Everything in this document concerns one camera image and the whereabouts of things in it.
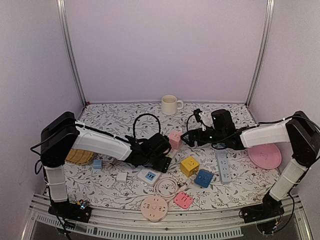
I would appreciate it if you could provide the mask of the pink cube socket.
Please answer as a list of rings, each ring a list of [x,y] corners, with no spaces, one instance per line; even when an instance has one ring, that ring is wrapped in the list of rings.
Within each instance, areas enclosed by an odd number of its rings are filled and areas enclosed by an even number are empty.
[[[169,143],[174,150],[179,150],[182,146],[181,135],[183,133],[181,131],[172,130],[169,135]]]

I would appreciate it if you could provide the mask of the white colourful power strip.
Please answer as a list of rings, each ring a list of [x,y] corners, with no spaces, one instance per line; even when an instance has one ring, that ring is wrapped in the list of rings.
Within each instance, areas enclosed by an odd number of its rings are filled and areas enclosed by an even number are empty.
[[[150,187],[153,187],[156,182],[159,180],[162,172],[143,167],[140,169],[139,173],[137,174],[137,178],[144,184]]]

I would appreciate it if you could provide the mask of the yellow cube socket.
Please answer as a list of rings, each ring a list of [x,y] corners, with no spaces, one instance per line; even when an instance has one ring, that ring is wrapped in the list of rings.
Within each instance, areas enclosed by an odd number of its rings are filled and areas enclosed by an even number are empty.
[[[199,167],[200,164],[192,156],[189,156],[180,162],[180,170],[187,178],[195,174],[199,170]]]

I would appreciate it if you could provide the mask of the light blue small adapter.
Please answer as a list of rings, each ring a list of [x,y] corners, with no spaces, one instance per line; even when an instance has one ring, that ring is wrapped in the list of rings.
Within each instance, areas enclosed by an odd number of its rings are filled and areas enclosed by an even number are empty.
[[[217,144],[214,145],[214,147],[215,147],[216,149],[218,149],[218,150],[222,150],[222,149],[225,149],[225,148],[226,148],[226,146],[225,146],[224,143],[217,143]]]

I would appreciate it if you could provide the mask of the small white usb charger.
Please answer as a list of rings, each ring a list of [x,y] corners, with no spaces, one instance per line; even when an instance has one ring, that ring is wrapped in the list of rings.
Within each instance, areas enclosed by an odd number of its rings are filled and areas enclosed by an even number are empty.
[[[129,179],[129,174],[127,172],[118,172],[116,175],[116,181],[118,183],[126,183]]]

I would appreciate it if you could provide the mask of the grey blue power strip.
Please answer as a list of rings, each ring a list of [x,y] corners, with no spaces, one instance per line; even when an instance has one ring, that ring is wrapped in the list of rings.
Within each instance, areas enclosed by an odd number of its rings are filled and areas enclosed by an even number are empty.
[[[227,152],[223,150],[216,150],[215,157],[219,169],[220,182],[222,184],[231,183],[231,172],[229,168],[229,161],[227,159]]]

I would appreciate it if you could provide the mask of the dark blue cube socket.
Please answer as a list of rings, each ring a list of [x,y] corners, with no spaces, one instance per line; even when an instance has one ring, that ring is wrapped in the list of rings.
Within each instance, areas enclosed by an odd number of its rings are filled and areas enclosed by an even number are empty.
[[[210,185],[213,179],[213,176],[214,176],[213,173],[206,171],[204,169],[200,169],[196,175],[194,183],[203,188],[207,188]]]

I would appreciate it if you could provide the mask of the white square plug adapter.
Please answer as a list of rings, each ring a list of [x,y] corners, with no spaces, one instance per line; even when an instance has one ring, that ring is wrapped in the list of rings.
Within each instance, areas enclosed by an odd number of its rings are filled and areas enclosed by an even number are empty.
[[[115,182],[116,179],[111,175],[103,175],[99,180],[100,185],[106,189],[111,189]]]

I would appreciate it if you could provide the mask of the pale blue small charger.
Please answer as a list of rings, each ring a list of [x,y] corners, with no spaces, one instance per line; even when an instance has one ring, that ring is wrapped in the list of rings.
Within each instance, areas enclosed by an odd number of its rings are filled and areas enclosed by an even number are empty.
[[[103,168],[103,161],[101,159],[94,159],[92,166],[95,170],[101,170]]]

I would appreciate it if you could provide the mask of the pink round power strip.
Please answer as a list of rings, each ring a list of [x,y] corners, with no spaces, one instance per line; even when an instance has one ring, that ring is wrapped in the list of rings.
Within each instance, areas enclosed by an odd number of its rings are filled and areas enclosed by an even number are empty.
[[[140,205],[142,215],[151,222],[163,220],[168,213],[167,202],[159,196],[149,196]]]

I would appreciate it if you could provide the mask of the pink square plug adapter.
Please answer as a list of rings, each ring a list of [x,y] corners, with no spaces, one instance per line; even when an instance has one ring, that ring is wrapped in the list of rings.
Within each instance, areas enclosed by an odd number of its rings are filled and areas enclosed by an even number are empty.
[[[193,203],[193,198],[190,195],[181,191],[175,196],[173,201],[182,209],[188,209],[190,205]]]

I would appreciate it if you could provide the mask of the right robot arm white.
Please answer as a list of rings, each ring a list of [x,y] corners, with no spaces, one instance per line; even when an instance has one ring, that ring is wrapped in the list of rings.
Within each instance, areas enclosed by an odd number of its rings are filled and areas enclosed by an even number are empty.
[[[320,127],[303,111],[277,121],[259,122],[255,126],[236,128],[230,111],[215,110],[212,120],[200,109],[193,112],[200,128],[187,129],[181,140],[190,147],[210,144],[232,150],[247,150],[252,160],[282,163],[280,144],[291,147],[291,160],[279,179],[268,190],[259,206],[262,218],[269,218],[278,210],[278,203],[297,186],[309,168],[320,158]]]

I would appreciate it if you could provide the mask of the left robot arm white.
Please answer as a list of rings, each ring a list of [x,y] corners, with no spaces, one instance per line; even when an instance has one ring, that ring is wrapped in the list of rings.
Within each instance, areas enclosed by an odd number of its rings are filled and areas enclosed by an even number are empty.
[[[135,167],[143,166],[166,173],[172,161],[167,156],[171,149],[169,138],[161,132],[150,138],[138,139],[135,134],[121,138],[76,120],[70,111],[45,127],[40,143],[30,147],[30,151],[40,157],[54,207],[63,217],[70,217],[75,211],[69,202],[64,173],[70,150],[102,154]]]

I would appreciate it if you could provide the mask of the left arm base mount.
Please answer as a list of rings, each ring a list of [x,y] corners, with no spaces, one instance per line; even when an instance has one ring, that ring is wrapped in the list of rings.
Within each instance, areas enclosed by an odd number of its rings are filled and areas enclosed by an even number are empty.
[[[70,202],[68,199],[62,202],[55,202],[50,199],[48,213],[62,219],[74,220],[77,222],[88,223],[91,217],[92,208],[88,201]]]

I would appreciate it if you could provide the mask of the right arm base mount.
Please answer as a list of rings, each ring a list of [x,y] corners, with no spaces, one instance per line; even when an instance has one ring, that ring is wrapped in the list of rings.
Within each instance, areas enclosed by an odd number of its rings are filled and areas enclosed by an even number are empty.
[[[282,201],[275,200],[269,195],[269,192],[263,197],[262,203],[245,206],[240,209],[240,216],[245,223],[262,221],[284,214]]]

